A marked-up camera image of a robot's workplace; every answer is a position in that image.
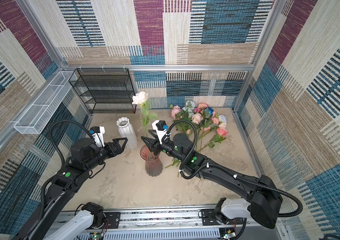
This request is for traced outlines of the pink ribbed glass vase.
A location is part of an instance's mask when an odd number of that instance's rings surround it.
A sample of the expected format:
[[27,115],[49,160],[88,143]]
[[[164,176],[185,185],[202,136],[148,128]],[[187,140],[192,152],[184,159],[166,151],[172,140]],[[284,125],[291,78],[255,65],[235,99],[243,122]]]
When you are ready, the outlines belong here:
[[141,158],[145,161],[145,170],[151,177],[159,176],[163,171],[163,164],[160,159],[160,154],[152,153],[149,148],[144,145],[140,151]]

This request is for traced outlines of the cream white rose stem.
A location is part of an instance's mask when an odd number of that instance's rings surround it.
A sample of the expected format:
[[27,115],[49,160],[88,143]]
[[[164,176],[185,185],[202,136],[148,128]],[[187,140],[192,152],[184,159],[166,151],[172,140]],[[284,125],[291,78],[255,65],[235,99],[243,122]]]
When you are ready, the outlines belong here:
[[146,92],[139,92],[135,94],[132,98],[133,105],[139,105],[141,109],[141,125],[145,131],[145,137],[148,137],[148,124],[150,120],[156,120],[158,115],[154,112],[151,112],[151,99],[149,98],[149,94]]

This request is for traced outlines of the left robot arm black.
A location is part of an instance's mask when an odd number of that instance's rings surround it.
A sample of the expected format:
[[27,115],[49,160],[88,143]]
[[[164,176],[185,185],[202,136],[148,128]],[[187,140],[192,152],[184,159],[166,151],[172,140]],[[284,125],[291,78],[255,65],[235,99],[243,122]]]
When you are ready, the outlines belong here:
[[96,176],[94,168],[104,167],[107,159],[122,154],[128,143],[128,138],[116,138],[104,143],[100,127],[87,130],[78,122],[68,120],[67,123],[80,127],[87,137],[71,146],[70,157],[64,158],[59,153],[61,168],[43,184],[40,207],[15,234],[15,240],[42,240],[84,182]]

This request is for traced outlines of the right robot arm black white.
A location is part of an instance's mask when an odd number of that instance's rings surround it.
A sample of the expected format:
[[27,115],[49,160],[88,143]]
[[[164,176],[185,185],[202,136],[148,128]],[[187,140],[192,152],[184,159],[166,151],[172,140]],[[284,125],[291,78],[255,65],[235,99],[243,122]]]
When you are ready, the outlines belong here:
[[214,162],[196,151],[197,134],[190,140],[187,134],[171,135],[179,121],[168,126],[156,120],[149,130],[150,136],[141,139],[154,155],[161,152],[180,161],[179,173],[186,179],[194,177],[217,183],[242,197],[248,204],[245,209],[261,226],[274,229],[278,218],[290,218],[303,211],[302,202],[294,195],[276,188],[273,180],[265,175],[248,176]]

